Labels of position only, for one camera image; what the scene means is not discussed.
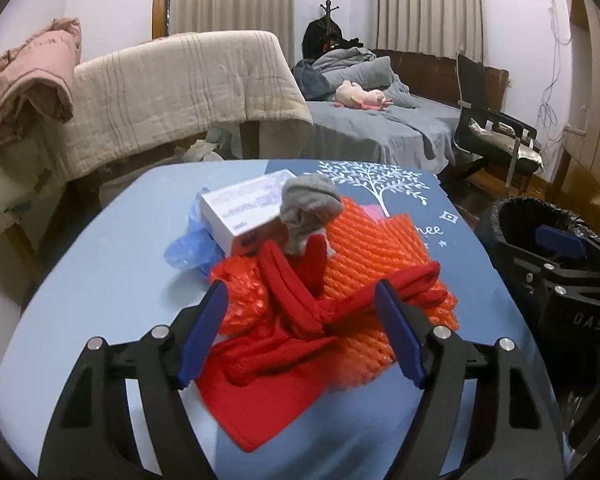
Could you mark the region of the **right beige curtain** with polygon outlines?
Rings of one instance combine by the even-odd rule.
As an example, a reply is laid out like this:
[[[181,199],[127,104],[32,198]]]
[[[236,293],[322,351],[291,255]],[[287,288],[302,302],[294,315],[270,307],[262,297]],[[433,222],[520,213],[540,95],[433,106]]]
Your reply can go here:
[[[436,58],[486,58],[483,0],[372,0],[372,46]]]

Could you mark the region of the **red cloth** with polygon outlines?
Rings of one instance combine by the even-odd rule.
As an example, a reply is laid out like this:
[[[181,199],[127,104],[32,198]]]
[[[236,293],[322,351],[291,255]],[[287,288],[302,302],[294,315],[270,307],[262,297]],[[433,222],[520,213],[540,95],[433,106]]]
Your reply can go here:
[[[333,255],[327,236],[311,236],[301,257],[265,243],[255,257],[268,290],[268,312],[245,333],[224,336],[196,381],[209,412],[245,452],[273,439],[325,390],[335,388],[334,327],[374,308],[376,283],[343,299],[324,297],[325,270]],[[383,280],[431,323],[455,328],[456,299],[439,274],[439,263],[431,260]]]

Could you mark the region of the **white medicine box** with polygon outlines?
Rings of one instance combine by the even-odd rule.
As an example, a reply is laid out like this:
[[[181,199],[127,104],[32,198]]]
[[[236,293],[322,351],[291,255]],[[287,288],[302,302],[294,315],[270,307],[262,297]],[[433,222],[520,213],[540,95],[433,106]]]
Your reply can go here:
[[[286,240],[279,214],[283,187],[293,178],[283,169],[201,194],[201,220],[224,255],[249,255],[267,240]]]

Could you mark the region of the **blue tree-print tablecloth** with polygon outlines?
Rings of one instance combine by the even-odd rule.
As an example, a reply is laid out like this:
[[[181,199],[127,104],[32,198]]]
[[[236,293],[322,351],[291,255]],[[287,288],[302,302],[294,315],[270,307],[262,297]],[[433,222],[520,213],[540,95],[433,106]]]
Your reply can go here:
[[[197,162],[137,179],[32,299],[0,367],[0,429],[36,467],[80,356],[178,350],[175,403],[221,479],[381,479],[422,400],[424,352],[393,349],[388,281],[428,330],[538,348],[429,172],[366,162]]]

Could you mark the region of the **pink padded jacket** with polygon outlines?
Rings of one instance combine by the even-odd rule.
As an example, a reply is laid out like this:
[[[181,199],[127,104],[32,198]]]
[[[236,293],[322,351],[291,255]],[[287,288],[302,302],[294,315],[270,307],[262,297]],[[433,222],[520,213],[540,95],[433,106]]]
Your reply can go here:
[[[68,122],[74,70],[81,62],[78,18],[56,18],[0,55],[0,145],[24,135],[36,116]]]

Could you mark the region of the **grey sock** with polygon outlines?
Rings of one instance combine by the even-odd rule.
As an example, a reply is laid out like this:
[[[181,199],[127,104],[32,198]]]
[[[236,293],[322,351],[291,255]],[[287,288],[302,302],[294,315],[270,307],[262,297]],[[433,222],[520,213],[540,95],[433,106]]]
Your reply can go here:
[[[284,251],[302,255],[313,234],[325,234],[326,226],[343,211],[342,197],[334,182],[321,174],[289,179],[282,189],[279,219],[287,229]]]

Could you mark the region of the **wooden headboard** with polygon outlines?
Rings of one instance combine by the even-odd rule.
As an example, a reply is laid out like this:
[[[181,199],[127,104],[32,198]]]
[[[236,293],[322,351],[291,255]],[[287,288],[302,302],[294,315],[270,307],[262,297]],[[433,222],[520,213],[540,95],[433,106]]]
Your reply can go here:
[[[454,58],[437,58],[414,52],[375,49],[377,56],[388,56],[393,71],[410,87],[411,94],[457,107],[460,87]],[[509,72],[486,68],[486,96],[494,110],[502,110],[508,87]]]

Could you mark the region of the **silver seat cushion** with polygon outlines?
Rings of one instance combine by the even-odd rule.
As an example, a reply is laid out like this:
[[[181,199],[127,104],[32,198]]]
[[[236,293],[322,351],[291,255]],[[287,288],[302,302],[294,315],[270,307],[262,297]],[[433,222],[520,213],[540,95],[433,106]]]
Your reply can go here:
[[[505,133],[499,133],[482,128],[478,122],[471,119],[469,122],[470,134],[478,139],[482,144],[490,145],[503,153],[513,155],[517,153],[517,160],[528,160],[536,168],[544,168],[542,155],[538,151],[538,146],[532,139],[523,138],[518,148],[515,148],[516,136],[508,136]]]

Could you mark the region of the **beige quilt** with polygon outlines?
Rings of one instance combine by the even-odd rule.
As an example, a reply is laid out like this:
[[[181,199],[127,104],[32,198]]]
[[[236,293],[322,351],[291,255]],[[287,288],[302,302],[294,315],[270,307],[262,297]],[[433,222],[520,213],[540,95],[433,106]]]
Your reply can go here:
[[[36,116],[0,145],[0,235],[18,207],[116,160],[255,122],[259,152],[295,158],[309,107],[270,32],[188,32],[82,61],[68,122]]]

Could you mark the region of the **pink face mask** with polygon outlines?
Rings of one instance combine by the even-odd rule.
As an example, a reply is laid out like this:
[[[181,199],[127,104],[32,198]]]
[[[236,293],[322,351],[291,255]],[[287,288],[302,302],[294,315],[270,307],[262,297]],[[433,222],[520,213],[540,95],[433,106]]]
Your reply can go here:
[[[364,205],[362,206],[362,209],[370,218],[376,221],[386,218],[385,211],[380,205]]]

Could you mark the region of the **pink plush toy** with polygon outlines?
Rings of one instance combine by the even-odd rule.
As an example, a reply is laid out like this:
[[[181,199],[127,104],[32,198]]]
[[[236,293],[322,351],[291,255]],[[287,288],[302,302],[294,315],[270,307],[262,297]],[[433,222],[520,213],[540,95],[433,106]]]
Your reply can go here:
[[[392,104],[381,90],[364,90],[356,82],[345,80],[336,89],[335,105],[351,110],[384,110]]]

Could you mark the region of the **orange foam net sheet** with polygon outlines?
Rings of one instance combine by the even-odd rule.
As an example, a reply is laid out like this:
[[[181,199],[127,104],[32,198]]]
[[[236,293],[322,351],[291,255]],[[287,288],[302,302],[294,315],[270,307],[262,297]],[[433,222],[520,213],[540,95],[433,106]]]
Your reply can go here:
[[[326,226],[335,255],[325,270],[325,298],[343,299],[408,266],[430,263],[428,249],[408,214],[374,219],[350,197],[342,204],[342,213]],[[332,384],[336,389],[368,384],[396,360],[373,308],[338,322],[334,333]]]

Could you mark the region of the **blue plastic bag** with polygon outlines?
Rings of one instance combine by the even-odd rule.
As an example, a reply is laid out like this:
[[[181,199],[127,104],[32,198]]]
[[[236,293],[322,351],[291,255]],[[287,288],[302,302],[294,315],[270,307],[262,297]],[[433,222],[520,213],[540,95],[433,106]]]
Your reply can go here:
[[[169,266],[181,271],[196,271],[208,278],[212,269],[224,259],[224,252],[202,220],[201,194],[198,193],[187,216],[186,233],[174,240],[164,251]]]

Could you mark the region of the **wooden wardrobe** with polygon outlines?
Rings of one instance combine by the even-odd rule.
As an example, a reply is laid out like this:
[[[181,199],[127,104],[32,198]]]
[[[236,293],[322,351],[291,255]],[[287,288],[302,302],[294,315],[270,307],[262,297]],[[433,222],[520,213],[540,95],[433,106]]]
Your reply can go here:
[[[569,118],[546,198],[572,210],[600,236],[600,9],[571,0],[572,84]]]

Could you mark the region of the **dark blue clothing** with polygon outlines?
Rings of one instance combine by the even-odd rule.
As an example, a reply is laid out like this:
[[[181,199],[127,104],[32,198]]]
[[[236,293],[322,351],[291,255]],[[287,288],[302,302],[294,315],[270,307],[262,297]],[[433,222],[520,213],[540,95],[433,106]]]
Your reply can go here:
[[[306,101],[323,101],[331,94],[327,79],[313,67],[313,60],[299,61],[291,70],[294,80]]]

